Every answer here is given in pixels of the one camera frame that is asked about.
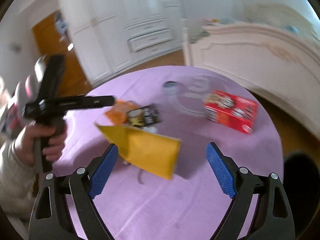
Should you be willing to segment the person's left forearm sleeve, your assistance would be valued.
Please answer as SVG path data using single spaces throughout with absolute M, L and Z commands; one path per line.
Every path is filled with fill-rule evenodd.
M 1 146 L 1 208 L 11 216 L 28 219 L 35 197 L 35 171 L 24 165 L 14 151 L 14 142 Z

